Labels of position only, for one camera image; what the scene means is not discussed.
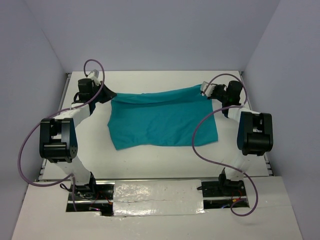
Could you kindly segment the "teal t shirt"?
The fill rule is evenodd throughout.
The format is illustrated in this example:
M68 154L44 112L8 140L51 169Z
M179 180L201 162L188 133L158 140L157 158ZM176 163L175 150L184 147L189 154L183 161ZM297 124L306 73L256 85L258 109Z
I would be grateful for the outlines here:
M203 146L218 141L214 110L200 86L157 93L118 93L108 122L116 150L136 146Z

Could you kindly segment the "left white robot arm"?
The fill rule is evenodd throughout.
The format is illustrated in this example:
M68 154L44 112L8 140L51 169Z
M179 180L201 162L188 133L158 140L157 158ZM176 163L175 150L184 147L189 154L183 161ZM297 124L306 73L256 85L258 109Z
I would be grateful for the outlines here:
M93 114L96 104L104 104L117 94L96 77L78 80L78 92L71 107L55 117L40 122L39 153L43 159L72 175L75 191L86 199L98 194L93 173L87 170L78 157L76 127Z

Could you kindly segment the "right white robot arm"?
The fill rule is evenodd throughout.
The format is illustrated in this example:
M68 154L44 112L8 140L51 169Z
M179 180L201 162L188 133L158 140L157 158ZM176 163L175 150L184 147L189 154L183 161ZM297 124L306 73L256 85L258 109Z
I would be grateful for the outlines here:
M253 156L263 156L273 147L272 115L250 109L248 93L238 78L228 84L216 84L212 80L204 81L200 86L200 94L211 101L213 112L206 115L196 126L192 138L192 147L196 147L196 137L200 128L213 117L217 125L226 134L222 149L226 159L202 160L222 168L218 175L217 190L228 196L235 186L247 175Z

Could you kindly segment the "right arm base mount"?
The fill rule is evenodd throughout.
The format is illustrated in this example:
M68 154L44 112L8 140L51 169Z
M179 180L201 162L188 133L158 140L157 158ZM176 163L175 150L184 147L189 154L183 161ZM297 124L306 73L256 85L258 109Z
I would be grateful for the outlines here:
M248 208L247 193L242 180L227 178L225 168L217 180L202 181L197 190L202 192L203 206L208 209L228 209L235 203L235 208Z

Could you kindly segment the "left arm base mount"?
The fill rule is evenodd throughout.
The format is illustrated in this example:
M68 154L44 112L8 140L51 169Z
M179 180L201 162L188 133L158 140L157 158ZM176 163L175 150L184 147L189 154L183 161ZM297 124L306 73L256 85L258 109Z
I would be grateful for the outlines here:
M60 188L68 191L66 212L97 212L102 216L111 217L114 215L113 199L114 199L114 182L96 181L93 186L93 192L80 191L75 188L73 195L73 185L67 187L61 183Z

